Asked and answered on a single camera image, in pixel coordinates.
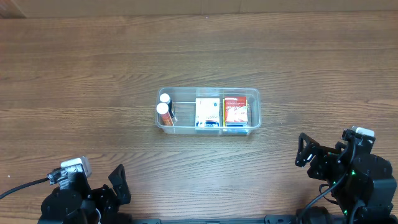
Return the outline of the white blue plaster box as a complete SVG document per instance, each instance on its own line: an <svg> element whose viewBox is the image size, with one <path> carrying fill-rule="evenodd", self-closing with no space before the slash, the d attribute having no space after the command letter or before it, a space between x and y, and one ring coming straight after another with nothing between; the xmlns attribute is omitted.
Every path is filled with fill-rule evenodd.
<svg viewBox="0 0 398 224"><path fill-rule="evenodd" d="M220 99L197 98L195 107L195 126L214 128L220 126Z"/></svg>

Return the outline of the clear plastic container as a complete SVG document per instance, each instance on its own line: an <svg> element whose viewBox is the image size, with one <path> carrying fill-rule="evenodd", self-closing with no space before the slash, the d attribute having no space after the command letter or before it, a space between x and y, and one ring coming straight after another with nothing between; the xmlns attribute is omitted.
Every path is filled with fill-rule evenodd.
<svg viewBox="0 0 398 224"><path fill-rule="evenodd" d="M162 88L155 123L167 134L250 134L261 126L255 88Z"/></svg>

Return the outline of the orange tube white cap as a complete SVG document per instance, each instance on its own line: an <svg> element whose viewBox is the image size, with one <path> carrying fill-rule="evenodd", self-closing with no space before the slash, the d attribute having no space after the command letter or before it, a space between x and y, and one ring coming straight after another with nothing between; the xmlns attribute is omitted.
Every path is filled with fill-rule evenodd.
<svg viewBox="0 0 398 224"><path fill-rule="evenodd" d="M172 119L171 114L169 112L168 104L159 103L156 106L156 112L160 115L160 117L162 118L163 123L166 126L173 126L174 125L173 119Z"/></svg>

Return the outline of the black tube white cap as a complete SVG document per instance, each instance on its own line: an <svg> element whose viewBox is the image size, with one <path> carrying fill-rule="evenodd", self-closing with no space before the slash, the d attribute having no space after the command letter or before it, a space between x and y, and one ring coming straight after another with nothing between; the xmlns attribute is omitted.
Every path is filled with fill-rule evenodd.
<svg viewBox="0 0 398 224"><path fill-rule="evenodd" d="M167 104L167 106L169 107L169 113L171 115L171 118L174 118L175 117L174 103L170 95L167 93L163 93L159 96L159 100L161 103Z"/></svg>

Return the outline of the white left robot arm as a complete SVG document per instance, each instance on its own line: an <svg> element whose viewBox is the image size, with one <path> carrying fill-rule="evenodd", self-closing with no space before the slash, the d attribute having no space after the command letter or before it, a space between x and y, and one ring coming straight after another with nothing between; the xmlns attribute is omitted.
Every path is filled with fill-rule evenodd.
<svg viewBox="0 0 398 224"><path fill-rule="evenodd" d="M119 211L129 204L131 193L122 164L108 176L112 186L104 184L92 189L85 167L76 164L61 167L48 175L51 184L58 184L41 204L39 223L118 223L131 224L132 216Z"/></svg>

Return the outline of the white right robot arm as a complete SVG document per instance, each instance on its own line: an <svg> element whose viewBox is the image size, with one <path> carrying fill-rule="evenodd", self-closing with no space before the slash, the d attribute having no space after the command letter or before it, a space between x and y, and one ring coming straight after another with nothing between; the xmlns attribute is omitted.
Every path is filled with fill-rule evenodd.
<svg viewBox="0 0 398 224"><path fill-rule="evenodd" d="M300 134L295 165L308 164L308 176L323 183L297 212L297 223L397 223L391 213L397 181L391 163L372 154L375 140L363 128L345 129L335 147Z"/></svg>

